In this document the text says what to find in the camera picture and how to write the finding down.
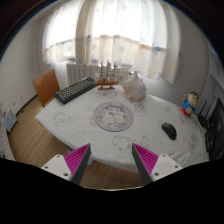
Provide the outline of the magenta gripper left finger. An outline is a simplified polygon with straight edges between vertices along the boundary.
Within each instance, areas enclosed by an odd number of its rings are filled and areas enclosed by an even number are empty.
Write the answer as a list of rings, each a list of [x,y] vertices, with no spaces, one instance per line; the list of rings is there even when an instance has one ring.
[[[79,185],[90,155],[91,145],[86,144],[65,156],[60,154],[55,155],[42,166],[42,169]]]

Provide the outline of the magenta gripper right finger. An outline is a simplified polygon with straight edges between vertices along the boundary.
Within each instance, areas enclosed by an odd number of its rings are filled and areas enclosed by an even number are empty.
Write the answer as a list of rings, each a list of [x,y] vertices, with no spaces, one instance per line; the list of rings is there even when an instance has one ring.
[[[167,154],[157,155],[135,143],[132,144],[132,155],[143,185],[147,185],[182,169]]]

